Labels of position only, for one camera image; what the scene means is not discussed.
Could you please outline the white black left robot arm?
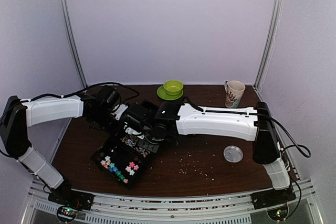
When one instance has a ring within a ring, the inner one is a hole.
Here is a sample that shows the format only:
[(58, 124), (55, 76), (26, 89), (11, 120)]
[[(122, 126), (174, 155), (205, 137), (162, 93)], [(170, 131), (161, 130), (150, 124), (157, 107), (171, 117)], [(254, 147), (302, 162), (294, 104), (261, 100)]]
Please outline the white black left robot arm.
[(33, 147), (27, 129), (46, 122), (84, 117), (112, 131), (127, 108), (112, 86), (104, 86), (92, 95), (79, 91), (68, 95), (43, 94), (33, 99), (11, 96), (1, 117), (1, 139), (6, 155), (55, 189), (56, 198), (64, 205), (71, 205), (76, 199), (75, 192), (65, 186), (63, 175)]

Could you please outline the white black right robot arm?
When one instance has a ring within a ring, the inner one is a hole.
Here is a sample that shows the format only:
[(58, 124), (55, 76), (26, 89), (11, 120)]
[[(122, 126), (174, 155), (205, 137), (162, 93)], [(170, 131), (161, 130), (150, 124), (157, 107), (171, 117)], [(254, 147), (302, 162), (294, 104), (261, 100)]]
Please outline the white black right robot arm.
[(289, 196), (289, 174), (273, 120), (263, 102), (257, 103), (256, 108), (241, 109), (170, 101), (159, 107), (144, 103), (126, 106), (121, 118), (126, 132), (139, 133), (151, 145), (160, 145), (180, 135), (215, 135), (252, 142), (253, 161), (264, 167), (272, 183), (271, 202), (279, 204)]

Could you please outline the black three-compartment candy tray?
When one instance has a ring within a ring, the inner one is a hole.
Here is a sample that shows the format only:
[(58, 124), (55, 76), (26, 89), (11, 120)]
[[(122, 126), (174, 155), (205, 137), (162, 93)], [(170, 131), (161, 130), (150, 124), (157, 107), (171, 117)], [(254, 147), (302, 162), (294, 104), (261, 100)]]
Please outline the black three-compartment candy tray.
[[(110, 134), (108, 139), (93, 153), (91, 161), (99, 169), (115, 178), (119, 184), (131, 189), (141, 178), (155, 153), (139, 147), (138, 142), (141, 139), (127, 134), (125, 128), (130, 127), (137, 132), (141, 129), (149, 129), (149, 123), (159, 107), (148, 100), (128, 106), (123, 113), (124, 120), (119, 133)], [(144, 134), (144, 140), (154, 144), (150, 140), (149, 133)]]

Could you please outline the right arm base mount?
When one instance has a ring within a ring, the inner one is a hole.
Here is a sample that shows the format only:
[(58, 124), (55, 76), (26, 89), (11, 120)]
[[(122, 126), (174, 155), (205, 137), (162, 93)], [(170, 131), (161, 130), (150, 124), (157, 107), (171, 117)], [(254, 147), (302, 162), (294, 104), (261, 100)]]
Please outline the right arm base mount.
[(251, 194), (254, 209), (266, 209), (268, 217), (275, 222), (285, 221), (289, 217), (288, 202), (296, 199), (293, 187), (275, 190), (269, 189)]

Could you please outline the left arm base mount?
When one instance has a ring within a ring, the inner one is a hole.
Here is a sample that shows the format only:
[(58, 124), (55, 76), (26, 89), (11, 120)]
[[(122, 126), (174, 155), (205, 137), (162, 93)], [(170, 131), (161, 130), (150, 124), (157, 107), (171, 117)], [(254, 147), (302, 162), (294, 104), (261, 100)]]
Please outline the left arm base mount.
[(56, 210), (56, 217), (61, 223), (69, 223), (76, 219), (78, 213), (83, 210), (90, 210), (93, 204), (94, 195), (72, 189), (72, 184), (65, 179), (57, 188), (52, 188), (45, 183), (48, 200), (60, 206)]

